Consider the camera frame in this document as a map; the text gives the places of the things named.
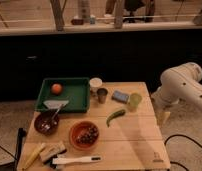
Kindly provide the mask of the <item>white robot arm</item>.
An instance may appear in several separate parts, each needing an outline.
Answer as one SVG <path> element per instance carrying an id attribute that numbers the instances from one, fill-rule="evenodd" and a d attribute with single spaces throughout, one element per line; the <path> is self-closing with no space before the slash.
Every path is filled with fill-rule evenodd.
<path id="1" fill-rule="evenodd" d="M 160 76 L 161 86 L 151 94 L 157 124 L 165 124 L 171 112 L 169 108 L 180 99 L 193 104 L 202 112 L 202 68 L 188 62 L 166 69 Z"/>

